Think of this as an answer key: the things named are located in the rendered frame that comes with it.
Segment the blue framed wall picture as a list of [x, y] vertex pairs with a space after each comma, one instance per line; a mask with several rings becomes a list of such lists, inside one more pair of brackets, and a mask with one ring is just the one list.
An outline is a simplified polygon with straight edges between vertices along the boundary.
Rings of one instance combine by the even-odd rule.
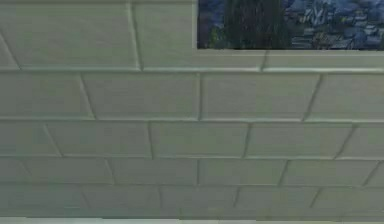
[[384, 51], [384, 0], [198, 0], [197, 47]]

